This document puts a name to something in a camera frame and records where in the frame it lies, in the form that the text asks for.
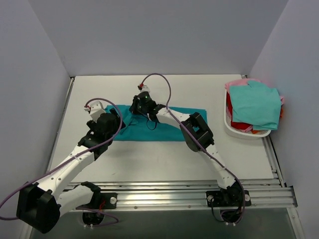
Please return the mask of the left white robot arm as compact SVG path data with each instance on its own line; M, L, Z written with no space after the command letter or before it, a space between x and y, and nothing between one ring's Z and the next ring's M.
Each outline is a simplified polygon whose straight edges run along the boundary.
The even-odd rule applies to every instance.
M108 150L125 126L117 107L108 112L100 109L97 114L87 122L87 134L57 167L19 190L17 218L43 234L53 229L69 211L81 207L96 211L104 201L101 189L91 182L85 181L64 191L83 169Z

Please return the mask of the teal t-shirt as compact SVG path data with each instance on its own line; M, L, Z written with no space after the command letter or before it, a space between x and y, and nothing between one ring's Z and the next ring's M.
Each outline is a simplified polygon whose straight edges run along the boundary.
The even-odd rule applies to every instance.
M126 125L114 138L115 141L176 141L183 142L184 137L180 128L154 123L141 115L129 111L129 105L117 105Z

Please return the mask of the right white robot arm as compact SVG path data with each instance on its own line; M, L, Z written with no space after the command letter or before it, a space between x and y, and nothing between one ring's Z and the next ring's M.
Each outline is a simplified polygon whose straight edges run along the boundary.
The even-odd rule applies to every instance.
M144 91L133 97L130 112L135 115L147 116L155 123L167 124L179 128L188 148L202 155L214 172L226 205L234 205L239 195L244 194L239 179L226 166L216 147L213 132L198 112L185 114L172 110L168 106L156 103L149 92Z

